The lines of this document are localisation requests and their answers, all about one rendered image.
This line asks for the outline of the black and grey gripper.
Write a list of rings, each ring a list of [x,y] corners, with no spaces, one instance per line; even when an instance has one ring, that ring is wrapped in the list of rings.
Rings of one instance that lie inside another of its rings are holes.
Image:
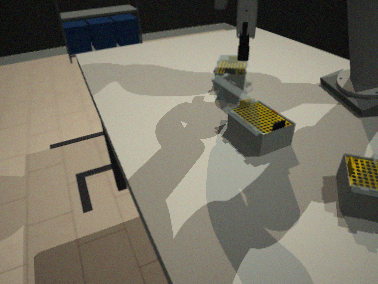
[[[257,9],[258,0],[238,0],[237,2],[238,61],[248,61],[249,59],[249,39],[255,38]]]

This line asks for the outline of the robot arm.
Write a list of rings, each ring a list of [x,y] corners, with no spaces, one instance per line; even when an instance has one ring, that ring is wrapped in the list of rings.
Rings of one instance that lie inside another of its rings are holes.
[[[347,0],[350,65],[337,77],[345,93],[378,98],[378,0]]]

